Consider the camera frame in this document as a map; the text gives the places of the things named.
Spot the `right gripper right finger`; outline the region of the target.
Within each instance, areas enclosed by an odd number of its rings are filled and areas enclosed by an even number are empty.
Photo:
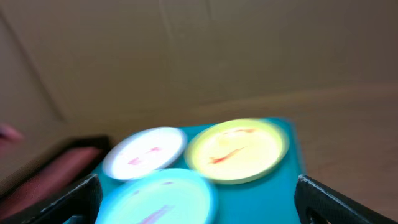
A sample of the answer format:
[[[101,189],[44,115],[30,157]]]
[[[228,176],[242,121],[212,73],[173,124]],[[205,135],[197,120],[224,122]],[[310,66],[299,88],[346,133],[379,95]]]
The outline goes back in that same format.
[[[307,175],[298,177],[294,203],[302,224],[397,224]]]

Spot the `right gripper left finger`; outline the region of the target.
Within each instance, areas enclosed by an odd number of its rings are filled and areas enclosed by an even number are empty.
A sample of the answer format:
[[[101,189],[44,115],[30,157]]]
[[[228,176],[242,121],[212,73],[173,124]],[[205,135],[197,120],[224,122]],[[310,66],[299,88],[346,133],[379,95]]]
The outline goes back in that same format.
[[[1,224],[94,224],[103,199],[100,178],[89,174],[59,193],[1,221]]]

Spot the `white plate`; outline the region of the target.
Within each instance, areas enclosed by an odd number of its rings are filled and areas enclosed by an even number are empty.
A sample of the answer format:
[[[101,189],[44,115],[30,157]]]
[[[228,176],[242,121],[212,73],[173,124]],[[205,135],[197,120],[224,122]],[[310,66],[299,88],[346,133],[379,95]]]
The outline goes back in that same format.
[[[179,128],[158,127],[135,133],[110,150],[103,161],[108,177],[127,182],[172,165],[183,153],[187,135]]]

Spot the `light blue plate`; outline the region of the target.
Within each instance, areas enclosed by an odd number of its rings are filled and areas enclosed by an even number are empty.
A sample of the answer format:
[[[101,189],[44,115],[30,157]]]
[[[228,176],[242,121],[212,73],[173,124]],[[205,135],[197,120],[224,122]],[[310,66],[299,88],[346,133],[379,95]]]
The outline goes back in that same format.
[[[103,199],[95,222],[212,223],[217,205],[215,187],[201,174],[181,168],[163,169],[112,190]]]

